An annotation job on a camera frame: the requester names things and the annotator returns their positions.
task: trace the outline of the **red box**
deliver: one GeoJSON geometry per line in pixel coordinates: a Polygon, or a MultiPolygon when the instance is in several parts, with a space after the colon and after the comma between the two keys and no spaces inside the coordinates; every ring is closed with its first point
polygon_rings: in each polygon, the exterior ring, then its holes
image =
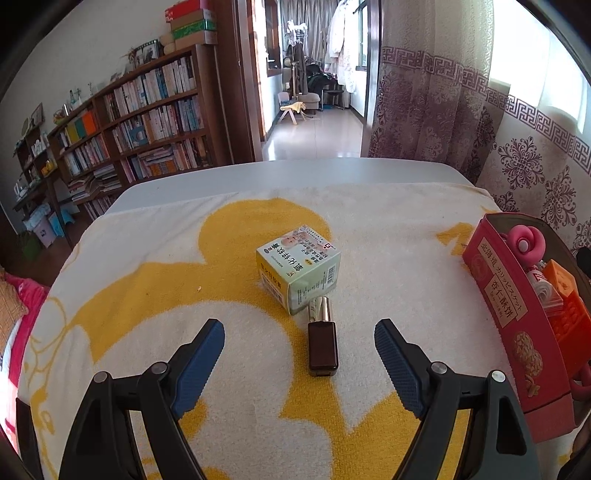
{"type": "Polygon", "coordinates": [[[182,17],[183,15],[187,15],[199,9],[213,10],[209,0],[184,0],[183,2],[179,2],[167,8],[164,11],[164,19],[167,22],[171,22],[178,17],[182,17]]]}
{"type": "Polygon", "coordinates": [[[463,259],[491,311],[535,442],[559,437],[581,424],[591,401],[573,401],[569,377],[554,332],[525,272],[499,233],[515,225],[538,228],[546,240],[544,260],[554,259],[577,282],[589,309],[591,285],[550,226],[519,213],[488,213],[478,223],[463,259]]]}

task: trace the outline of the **pink toy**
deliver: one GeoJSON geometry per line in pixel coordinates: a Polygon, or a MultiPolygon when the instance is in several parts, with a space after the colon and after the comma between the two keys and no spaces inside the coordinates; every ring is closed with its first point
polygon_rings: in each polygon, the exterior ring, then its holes
{"type": "Polygon", "coordinates": [[[515,225],[506,240],[509,250],[523,268],[536,265],[546,251],[544,235],[534,226],[515,225]]]}

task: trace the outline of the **orange toy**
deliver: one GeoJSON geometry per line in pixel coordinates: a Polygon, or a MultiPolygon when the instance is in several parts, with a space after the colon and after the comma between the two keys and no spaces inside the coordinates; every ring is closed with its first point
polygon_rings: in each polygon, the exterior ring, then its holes
{"type": "Polygon", "coordinates": [[[579,291],[577,290],[577,282],[572,276],[572,274],[560,266],[560,264],[556,263],[554,260],[550,260],[542,273],[546,277],[552,286],[556,289],[560,296],[563,299],[566,299],[571,295],[572,292],[575,292],[579,295],[579,291]]]}
{"type": "Polygon", "coordinates": [[[569,378],[591,358],[591,317],[574,291],[564,299],[561,315],[549,319],[569,378]]]}

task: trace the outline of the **medicine box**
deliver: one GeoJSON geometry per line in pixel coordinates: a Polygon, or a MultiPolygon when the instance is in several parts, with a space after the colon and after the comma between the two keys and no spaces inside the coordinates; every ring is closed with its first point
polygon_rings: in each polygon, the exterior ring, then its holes
{"type": "Polygon", "coordinates": [[[258,248],[256,263],[265,288],[293,315],[336,286],[340,251],[302,225],[258,248]]]}

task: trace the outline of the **white coat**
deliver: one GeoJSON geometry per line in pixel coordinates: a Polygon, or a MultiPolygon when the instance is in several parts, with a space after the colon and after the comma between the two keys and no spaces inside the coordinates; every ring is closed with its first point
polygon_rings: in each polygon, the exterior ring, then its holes
{"type": "Polygon", "coordinates": [[[355,67],[359,61],[359,18],[353,0],[341,0],[330,22],[325,63],[339,84],[349,93],[355,91],[355,67]]]}

